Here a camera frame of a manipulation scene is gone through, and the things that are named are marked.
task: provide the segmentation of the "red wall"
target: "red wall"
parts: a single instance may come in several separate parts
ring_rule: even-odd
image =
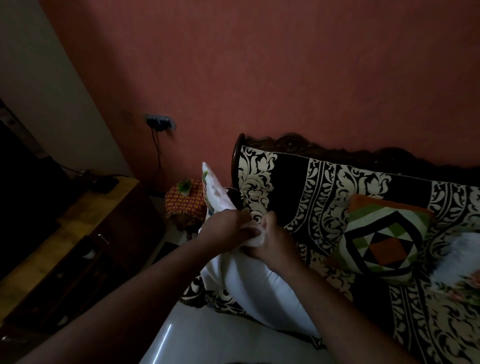
[[[480,164],[478,0],[41,4],[139,179],[156,171],[142,113],[177,122],[159,189],[202,161],[229,183],[241,132]]]

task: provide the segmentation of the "floor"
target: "floor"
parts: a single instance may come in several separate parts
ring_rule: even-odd
[[[163,199],[152,198],[163,213]],[[181,244],[185,233],[167,221],[167,232],[149,261],[151,264],[165,241]],[[226,363],[333,363],[326,350],[276,332],[241,317],[216,313],[177,303],[141,364]]]

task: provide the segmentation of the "carved headboard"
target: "carved headboard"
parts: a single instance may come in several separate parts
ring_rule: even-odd
[[[364,170],[480,187],[480,167],[436,166],[401,148],[384,148],[376,152],[367,150],[348,152],[345,149],[325,149],[318,144],[310,143],[301,135],[288,133],[276,140],[269,137],[253,139],[245,136],[245,134],[239,135],[233,150],[231,171],[232,186],[236,189],[239,188],[238,168],[242,146],[250,146],[268,152],[296,154],[331,163],[346,164]]]

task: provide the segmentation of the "hand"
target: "hand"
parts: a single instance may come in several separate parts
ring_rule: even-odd
[[[283,277],[289,270],[305,267],[291,235],[276,223],[276,214],[268,212],[262,219],[266,229],[265,241],[258,248],[243,247],[252,258],[260,259],[268,269]]]
[[[257,229],[240,229],[251,219],[246,211],[223,210],[217,212],[202,226],[198,239],[215,254],[214,256],[229,252],[245,240],[259,234]]]

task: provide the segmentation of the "floral pillowcase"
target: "floral pillowcase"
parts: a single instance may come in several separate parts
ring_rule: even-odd
[[[480,306],[480,234],[450,237],[450,252],[432,273],[432,290]]]

